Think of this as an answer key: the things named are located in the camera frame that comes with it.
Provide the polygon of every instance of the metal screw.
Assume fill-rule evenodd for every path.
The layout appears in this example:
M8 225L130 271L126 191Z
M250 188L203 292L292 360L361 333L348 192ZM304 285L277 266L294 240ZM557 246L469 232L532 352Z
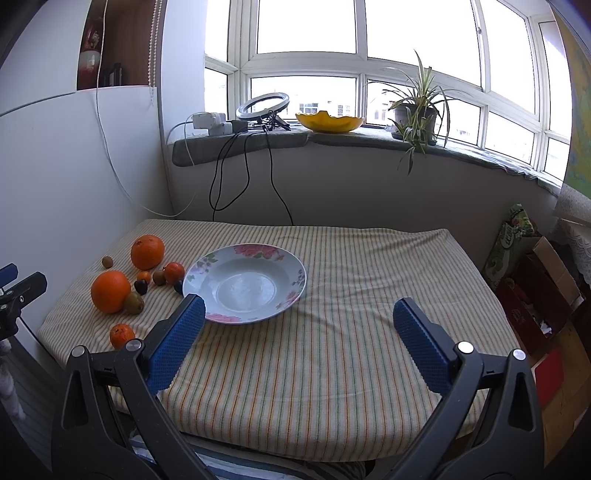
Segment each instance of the metal screw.
M470 342L460 342L457 344L457 349L462 353L472 353L474 346Z
M135 352L136 350L139 350L141 346L141 340L134 338L125 344L125 349L129 350L130 352Z
M75 346L72 349L72 356L79 357L84 355L85 348L82 345Z
M517 360L525 360L525 352L523 350L513 350L513 356L517 359Z

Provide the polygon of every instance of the small fruit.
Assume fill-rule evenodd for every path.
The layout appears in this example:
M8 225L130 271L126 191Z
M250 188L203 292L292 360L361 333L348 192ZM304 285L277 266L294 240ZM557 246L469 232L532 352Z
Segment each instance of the small fruit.
M129 325L124 323L118 323L109 332L109 339L115 350L120 350L127 342L134 338L134 331Z
M139 272L138 273L138 280L145 280L148 285L150 284L150 281L152 281L152 275L150 272L146 272L145 270L143 272Z
M134 282L134 288L140 295L146 295L148 293L148 282L145 280L136 280Z
M179 295L182 295L183 294L183 281L178 280L178 281L174 282L174 289Z
M152 275L152 280L156 285L164 285L166 283L166 277L164 276L164 270L156 270Z
M101 260L103 263L103 267L105 268L111 268L113 266L113 259L111 257L109 257L108 255L103 257L103 260Z
M164 267L164 278L168 283L174 285L184 278L184 267L180 263L170 262Z
M123 307L127 310L127 313L139 315L144 310L144 299L142 295L133 291L125 297Z

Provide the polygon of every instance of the yellow bowl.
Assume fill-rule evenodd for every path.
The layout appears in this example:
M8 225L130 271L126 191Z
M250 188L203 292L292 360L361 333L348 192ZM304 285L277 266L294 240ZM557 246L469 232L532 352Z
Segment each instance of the yellow bowl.
M310 115L309 113L297 113L295 115L304 127L325 134L344 134L359 128L363 118L357 116L330 116L327 111L321 110Z

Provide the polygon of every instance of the tangerine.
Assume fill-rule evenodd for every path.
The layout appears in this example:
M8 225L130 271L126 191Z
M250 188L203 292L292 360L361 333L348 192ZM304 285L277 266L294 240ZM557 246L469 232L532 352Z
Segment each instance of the tangerine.
M109 332L111 345L115 350L120 350L123 346L135 338L133 329L125 323L118 323Z
M184 278L184 267L177 262L170 262L164 267L164 278L170 284L175 284Z
M150 274L150 272L146 272L144 270L143 272L138 273L137 279L138 280L145 280L149 285L150 281L152 280L152 275Z

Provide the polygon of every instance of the potted plant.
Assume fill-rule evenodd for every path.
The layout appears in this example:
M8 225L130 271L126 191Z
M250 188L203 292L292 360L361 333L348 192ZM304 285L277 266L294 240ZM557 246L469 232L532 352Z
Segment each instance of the potted plant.
M433 69L423 68L421 57L415 51L418 60L418 78L414 79L406 72L401 71L410 82L406 85L407 92L400 87L388 83L390 89L384 89L384 93L394 93L400 100L392 100L390 102L389 111L394 111L395 131L392 132L394 138L410 143L410 148L406 154L400 159L400 162L408 156L408 173L413 169L414 154L416 149L425 153L424 147L426 145L435 145L437 136L441 131L443 124L443 117L447 115L447 134L445 136L444 147L447 145L450 128L450 112L449 104L447 103L446 92L450 89L443 89L439 85L433 85ZM436 100L436 97L441 95L443 98ZM437 109L437 104L443 103L443 114ZM435 133L435 123L437 117L441 118L441 124L437 134Z

